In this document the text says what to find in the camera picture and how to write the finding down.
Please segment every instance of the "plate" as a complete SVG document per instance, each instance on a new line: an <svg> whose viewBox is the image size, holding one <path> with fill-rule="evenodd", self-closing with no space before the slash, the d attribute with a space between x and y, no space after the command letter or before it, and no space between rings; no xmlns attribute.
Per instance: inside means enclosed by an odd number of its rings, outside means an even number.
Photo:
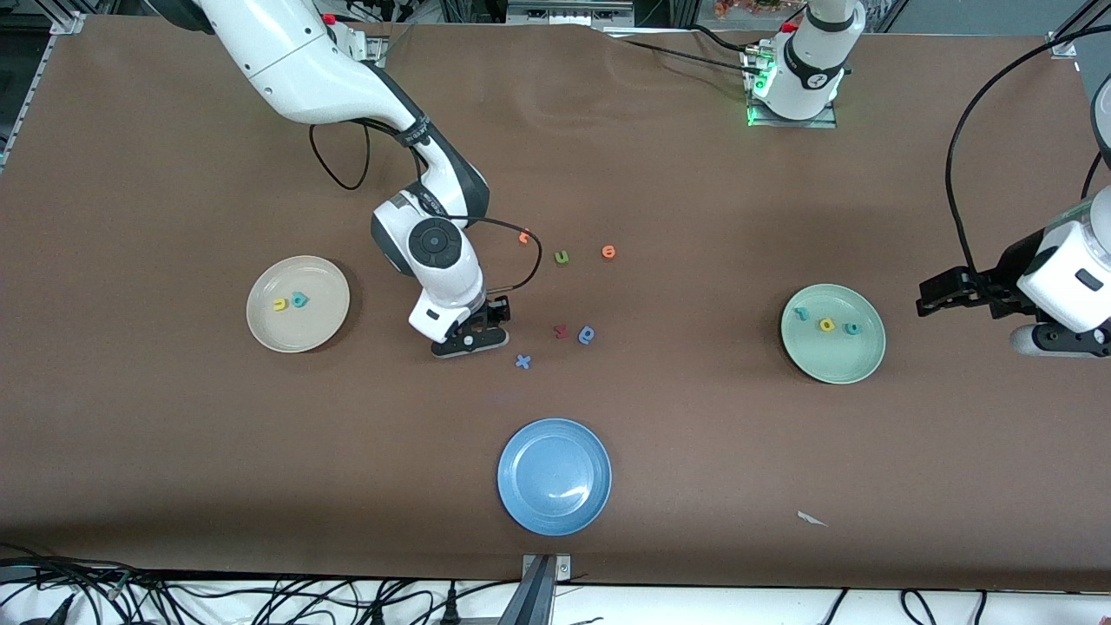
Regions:
<svg viewBox="0 0 1111 625"><path fill-rule="evenodd" d="M506 511L529 532L567 536L598 518L610 498L610 456L602 442L569 420L521 429L498 465Z"/></svg>
<svg viewBox="0 0 1111 625"><path fill-rule="evenodd" d="M807 309L807 321L798 308ZM822 332L822 320L832 320L834 329ZM845 332L849 324L855 324L860 333ZM794 293L783 308L780 334L794 364L829 384L853 384L872 375L888 347L875 308L859 292L839 284L813 284Z"/></svg>
<svg viewBox="0 0 1111 625"><path fill-rule="evenodd" d="M293 292L307 301L293 305ZM274 299L284 298L284 310L274 310ZM247 295L247 327L259 343L286 354L308 352L332 337L351 304L343 271L316 255L294 255L267 269Z"/></svg>

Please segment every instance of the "black circular button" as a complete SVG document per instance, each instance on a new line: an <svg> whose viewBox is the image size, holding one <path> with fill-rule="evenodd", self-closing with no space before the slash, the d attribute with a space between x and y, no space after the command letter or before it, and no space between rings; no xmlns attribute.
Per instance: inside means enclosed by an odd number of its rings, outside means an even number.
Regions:
<svg viewBox="0 0 1111 625"><path fill-rule="evenodd" d="M429 228L420 235L420 244L429 253L440 253L448 246L448 233L439 228Z"/></svg>
<svg viewBox="0 0 1111 625"><path fill-rule="evenodd" d="M409 232L409 253L426 266L446 269L459 260L462 236L451 221L431 216Z"/></svg>

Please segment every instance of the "white paper scrap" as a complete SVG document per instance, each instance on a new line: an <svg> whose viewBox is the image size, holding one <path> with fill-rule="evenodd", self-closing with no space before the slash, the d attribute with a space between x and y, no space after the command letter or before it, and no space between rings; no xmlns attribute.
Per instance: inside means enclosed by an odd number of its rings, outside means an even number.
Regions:
<svg viewBox="0 0 1111 625"><path fill-rule="evenodd" d="M799 518L801 518L802 521L804 521L804 522L807 522L807 523L809 523L811 525L821 525L822 527L829 527L829 525L825 525L824 523L818 521L817 518L808 515L807 513L804 513L802 511L799 511Z"/></svg>

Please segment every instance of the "tabletop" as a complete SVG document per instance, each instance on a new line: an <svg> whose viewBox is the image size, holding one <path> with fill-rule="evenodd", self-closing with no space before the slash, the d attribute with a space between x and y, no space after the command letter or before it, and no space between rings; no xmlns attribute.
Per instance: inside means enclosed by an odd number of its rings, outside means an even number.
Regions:
<svg viewBox="0 0 1111 625"><path fill-rule="evenodd" d="M0 177L0 533L147 567L501 578L558 552L599 582L1105 588L1104 365L1018 356L1023 322L983 309L914 308L961 261L952 128L1038 43L865 36L839 127L802 130L747 125L728 69L585 28L412 28L388 71L483 173L490 216L546 249L510 344L438 361L407 324L419 285L369 235L412 179L403 150L376 138L343 191L214 38L91 17ZM358 175L358 128L320 142ZM980 264L1072 203L1094 150L1072 62L1000 83L955 168ZM533 261L516 233L468 234L491 284ZM271 353L247 293L301 253L344 270L351 312L321 349ZM783 352L782 306L817 282L883 319L860 384ZM496 487L512 434L552 416L613 464L601 516L563 538Z"/></svg>

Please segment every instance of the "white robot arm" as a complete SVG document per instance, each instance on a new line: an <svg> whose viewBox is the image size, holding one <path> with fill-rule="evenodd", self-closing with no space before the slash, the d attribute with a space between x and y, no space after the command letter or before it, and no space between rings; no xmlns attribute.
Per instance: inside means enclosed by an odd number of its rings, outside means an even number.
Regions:
<svg viewBox="0 0 1111 625"><path fill-rule="evenodd" d="M1111 77L1092 102L1092 127L1101 160L1111 162ZM1007 248L995 266L982 272L953 266L919 290L920 317L959 305L988 305L997 320L1034 317L1035 324L1011 333L1020 354L1111 356L1111 187Z"/></svg>
<svg viewBox="0 0 1111 625"><path fill-rule="evenodd" d="M427 163L419 180L374 210L370 228L393 266L421 283L409 316L414 329L443 344L487 304L482 270L462 228L468 216L486 216L489 187L384 71L350 56L349 41L358 33L333 20L326 24L311 0L153 3L178 26L216 33L281 115L300 123L374 120ZM182 11L193 22L174 19ZM464 352L503 343L476 346L472 341Z"/></svg>
<svg viewBox="0 0 1111 625"><path fill-rule="evenodd" d="M810 0L794 32L779 32L768 43L774 65L753 94L775 114L810 119L837 97L844 61L864 31L860 0Z"/></svg>

